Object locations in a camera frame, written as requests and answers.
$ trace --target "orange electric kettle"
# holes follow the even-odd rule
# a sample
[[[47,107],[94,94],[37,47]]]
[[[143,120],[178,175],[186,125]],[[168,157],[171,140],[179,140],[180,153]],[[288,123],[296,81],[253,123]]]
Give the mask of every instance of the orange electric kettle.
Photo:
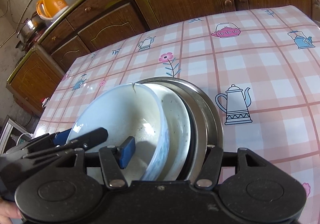
[[[37,13],[43,20],[54,21],[68,7],[65,0],[39,0],[37,2]]]

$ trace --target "table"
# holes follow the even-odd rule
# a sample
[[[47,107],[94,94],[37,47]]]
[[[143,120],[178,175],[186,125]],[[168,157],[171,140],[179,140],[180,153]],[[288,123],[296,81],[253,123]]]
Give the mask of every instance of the table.
[[[217,104],[225,123],[224,150],[248,147],[299,180],[308,195],[300,221],[318,223],[319,75],[319,27],[293,6],[200,17],[78,58],[52,95],[35,136],[71,128],[97,96],[116,85],[182,78]],[[220,93],[228,95],[227,115]],[[233,174],[224,168],[220,181]]]

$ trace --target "white bowl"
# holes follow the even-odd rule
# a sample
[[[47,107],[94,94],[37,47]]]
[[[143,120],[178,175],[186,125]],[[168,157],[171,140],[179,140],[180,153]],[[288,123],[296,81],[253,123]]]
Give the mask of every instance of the white bowl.
[[[103,93],[80,115],[67,142],[99,127],[108,131],[108,139],[87,152],[118,146],[134,136],[136,151],[127,168],[121,170],[128,184],[159,177],[168,156],[169,130],[161,101],[151,89],[132,83]]]
[[[167,118],[170,147],[167,162],[158,180],[173,181],[186,161],[191,139],[189,114],[181,98],[171,89],[158,84],[144,84],[161,100]]]

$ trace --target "metal screw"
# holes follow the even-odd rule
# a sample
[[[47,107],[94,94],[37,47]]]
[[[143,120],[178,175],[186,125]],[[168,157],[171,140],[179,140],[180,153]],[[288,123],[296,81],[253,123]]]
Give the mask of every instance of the metal screw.
[[[210,187],[212,185],[212,181],[210,181],[209,179],[200,179],[197,181],[197,186],[201,187],[201,188],[207,188]]]
[[[157,189],[158,189],[159,191],[164,191],[164,190],[165,190],[165,187],[164,187],[163,185],[160,185],[160,186],[157,187]]]
[[[121,179],[115,179],[110,181],[109,186],[113,188],[121,188],[125,185],[125,181]]]

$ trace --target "hand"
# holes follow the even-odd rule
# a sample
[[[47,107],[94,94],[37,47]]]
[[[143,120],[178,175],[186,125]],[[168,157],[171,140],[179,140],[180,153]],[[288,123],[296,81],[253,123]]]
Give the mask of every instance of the hand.
[[[14,202],[0,198],[0,224],[12,224],[10,218],[21,219],[21,213]]]

